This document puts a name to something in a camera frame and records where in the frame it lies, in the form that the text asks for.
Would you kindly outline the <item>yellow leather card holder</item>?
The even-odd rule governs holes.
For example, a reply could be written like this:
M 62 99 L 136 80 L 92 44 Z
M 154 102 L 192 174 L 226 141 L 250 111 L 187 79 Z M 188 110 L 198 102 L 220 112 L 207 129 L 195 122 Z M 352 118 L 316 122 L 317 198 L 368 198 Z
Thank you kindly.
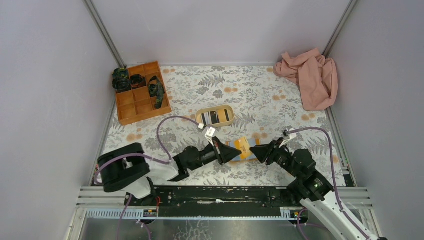
M 235 157 L 231 162 L 249 162 L 257 160 L 257 157 L 250 151 L 250 148 L 260 145 L 261 140 L 258 138 L 247 139 L 244 136 L 234 141 L 227 141 L 225 144 L 241 151 L 241 154 Z

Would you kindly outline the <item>beige oval plastic tray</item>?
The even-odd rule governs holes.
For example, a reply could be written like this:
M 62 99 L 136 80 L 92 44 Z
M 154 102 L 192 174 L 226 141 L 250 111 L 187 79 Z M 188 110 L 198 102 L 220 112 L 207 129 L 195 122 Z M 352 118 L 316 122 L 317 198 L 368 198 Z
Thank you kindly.
M 217 117 L 217 110 L 220 110 L 220 109 L 227 109 L 228 110 L 228 114 L 229 114 L 229 121 L 228 122 L 219 123 L 219 120 L 218 120 L 218 117 Z M 226 105 L 226 104 L 215 106 L 215 107 L 203 108 L 203 109 L 198 110 L 195 114 L 195 120 L 198 123 L 203 123 L 202 119 L 201 119 L 201 114 L 206 113 L 206 112 L 209 112 L 209 116 L 210 116 L 210 120 L 211 120 L 211 124 L 209 124 L 207 126 L 211 126 L 211 127 L 214 127 L 214 128 L 229 126 L 235 120 L 235 113 L 234 113 L 233 108 L 229 105 Z

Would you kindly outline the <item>orange card with black stripe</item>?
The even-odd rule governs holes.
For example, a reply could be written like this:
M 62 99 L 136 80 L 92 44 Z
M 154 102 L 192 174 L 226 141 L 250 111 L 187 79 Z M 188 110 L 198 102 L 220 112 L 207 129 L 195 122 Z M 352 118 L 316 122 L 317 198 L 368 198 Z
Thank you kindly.
M 219 123 L 226 123 L 230 120 L 229 112 L 227 109 L 219 109 L 216 111 Z

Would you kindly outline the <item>grey card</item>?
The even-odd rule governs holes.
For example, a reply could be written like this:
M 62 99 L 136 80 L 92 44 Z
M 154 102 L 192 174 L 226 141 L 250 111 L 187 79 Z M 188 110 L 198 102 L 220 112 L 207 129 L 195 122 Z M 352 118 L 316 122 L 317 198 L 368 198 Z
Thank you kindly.
M 201 120 L 205 125 L 210 125 L 211 124 L 211 118 L 210 118 L 210 114 L 209 112 L 204 112 L 200 114 L 201 116 Z

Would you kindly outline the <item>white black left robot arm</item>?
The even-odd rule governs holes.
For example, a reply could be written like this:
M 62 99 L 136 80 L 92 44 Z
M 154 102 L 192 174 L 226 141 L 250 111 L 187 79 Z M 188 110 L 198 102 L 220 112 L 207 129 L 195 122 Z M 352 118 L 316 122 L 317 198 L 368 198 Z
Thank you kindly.
M 180 182 L 187 179 L 191 171 L 212 162 L 224 165 L 241 153 L 241 150 L 213 137 L 203 150 L 188 146 L 171 161 L 165 162 L 147 155 L 140 143 L 132 143 L 101 155 L 97 159 L 98 170 L 94 179 L 106 193 L 125 191 L 143 199 L 153 194 L 152 178 Z

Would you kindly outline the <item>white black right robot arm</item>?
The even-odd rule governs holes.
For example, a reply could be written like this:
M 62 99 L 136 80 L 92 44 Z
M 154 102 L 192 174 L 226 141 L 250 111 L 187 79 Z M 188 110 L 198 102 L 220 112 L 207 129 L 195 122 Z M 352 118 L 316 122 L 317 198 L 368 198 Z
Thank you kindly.
M 313 213 L 338 240 L 377 240 L 340 199 L 340 195 L 317 169 L 308 149 L 290 152 L 283 140 L 250 148 L 266 165 L 277 164 L 295 180 L 287 186 L 291 198 Z

